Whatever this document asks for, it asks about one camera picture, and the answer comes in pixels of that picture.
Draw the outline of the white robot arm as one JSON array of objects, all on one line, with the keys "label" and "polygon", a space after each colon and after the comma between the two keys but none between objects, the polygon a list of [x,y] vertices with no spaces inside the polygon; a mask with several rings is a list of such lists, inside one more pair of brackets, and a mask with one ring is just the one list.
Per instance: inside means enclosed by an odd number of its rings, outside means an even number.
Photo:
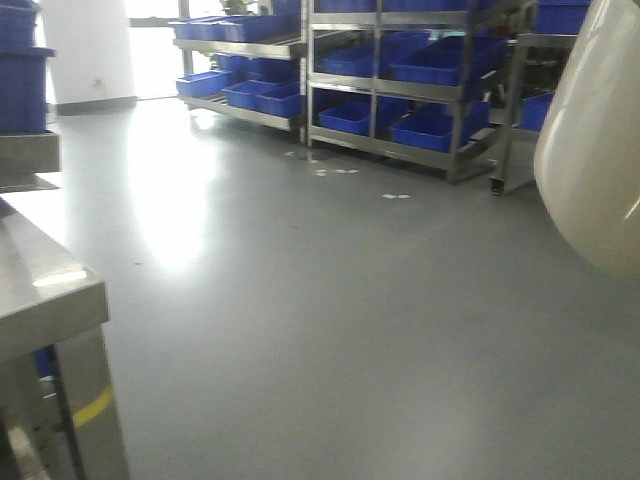
[{"label": "white robot arm", "polygon": [[638,278],[638,2],[589,7],[543,124],[534,174],[565,241],[609,275]]}]

